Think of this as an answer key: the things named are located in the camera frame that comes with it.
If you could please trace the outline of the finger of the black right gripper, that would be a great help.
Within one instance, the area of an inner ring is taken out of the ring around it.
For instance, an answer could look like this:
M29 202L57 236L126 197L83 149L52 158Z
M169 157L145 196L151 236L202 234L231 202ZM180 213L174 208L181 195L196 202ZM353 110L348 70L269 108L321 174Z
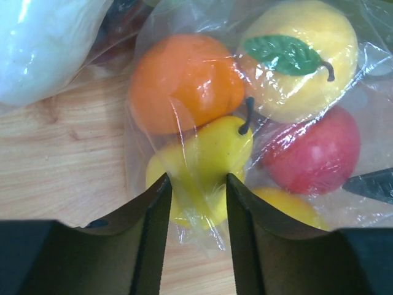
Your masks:
M349 178L342 189L392 205L392 167Z

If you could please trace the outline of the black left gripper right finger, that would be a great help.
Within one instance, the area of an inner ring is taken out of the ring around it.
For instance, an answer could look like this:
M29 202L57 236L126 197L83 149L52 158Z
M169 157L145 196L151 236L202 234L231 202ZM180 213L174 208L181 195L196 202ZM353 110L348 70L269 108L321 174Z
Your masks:
M392 229L311 227L233 174L226 194L238 294L392 293Z

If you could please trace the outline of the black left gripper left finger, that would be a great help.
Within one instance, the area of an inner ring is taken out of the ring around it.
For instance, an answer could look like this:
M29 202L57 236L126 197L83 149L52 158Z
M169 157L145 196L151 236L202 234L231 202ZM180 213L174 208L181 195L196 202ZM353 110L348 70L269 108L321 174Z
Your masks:
M171 191L163 175L86 227L1 221L1 293L158 294Z

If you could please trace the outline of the fake yellow lemon from bag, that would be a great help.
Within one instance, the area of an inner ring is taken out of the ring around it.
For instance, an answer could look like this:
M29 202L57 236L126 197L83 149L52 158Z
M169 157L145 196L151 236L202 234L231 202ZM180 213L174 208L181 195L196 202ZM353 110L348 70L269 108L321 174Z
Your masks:
M291 218L317 229L330 230L314 207L297 195L277 187L258 187L252 193Z

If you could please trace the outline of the fake red peach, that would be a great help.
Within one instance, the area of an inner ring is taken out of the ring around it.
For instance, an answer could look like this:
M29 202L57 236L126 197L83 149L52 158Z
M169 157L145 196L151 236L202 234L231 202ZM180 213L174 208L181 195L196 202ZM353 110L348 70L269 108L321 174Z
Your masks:
M312 121L280 126L263 148L261 162L281 188L294 194L321 195L349 179L360 147L355 119L335 106Z

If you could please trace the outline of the clear zip bag with fruit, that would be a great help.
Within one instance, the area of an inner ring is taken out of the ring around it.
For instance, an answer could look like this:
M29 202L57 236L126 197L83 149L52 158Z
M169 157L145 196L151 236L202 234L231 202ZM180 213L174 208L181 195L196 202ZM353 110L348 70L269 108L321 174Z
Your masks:
M283 1L156 1L137 38L132 73L142 56L155 44L174 34L205 34L217 39L233 55L244 84L241 104L224 116L247 117L245 81L236 53L243 33L269 8ZM323 1L344 13L357 36L357 67L348 89L331 107L311 120L280 123L262 116L255 107L251 119L253 146L240 180L250 191L277 187L263 167L262 150L282 125L309 122L335 106L347 110L360 131L358 163L349 177L378 171L392 165L392 4L387 1ZM131 198L145 192L146 168L157 151L171 143L183 143L202 126L191 130L154 135L139 128L133 118L129 96L125 100L126 191ZM329 229L339 227L390 227L392 205L347 192L340 186L327 194L294 194L309 202ZM228 217L212 229L192 229L170 219L181 243L227 250Z

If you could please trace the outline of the fake yellow peach with leaf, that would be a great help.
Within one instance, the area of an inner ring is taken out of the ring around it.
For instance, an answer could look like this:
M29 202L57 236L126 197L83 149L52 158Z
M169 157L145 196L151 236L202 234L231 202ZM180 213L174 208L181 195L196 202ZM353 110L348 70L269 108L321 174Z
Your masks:
M236 59L256 110L280 123L311 120L348 89L357 36L343 12L323 1L283 1L241 36Z

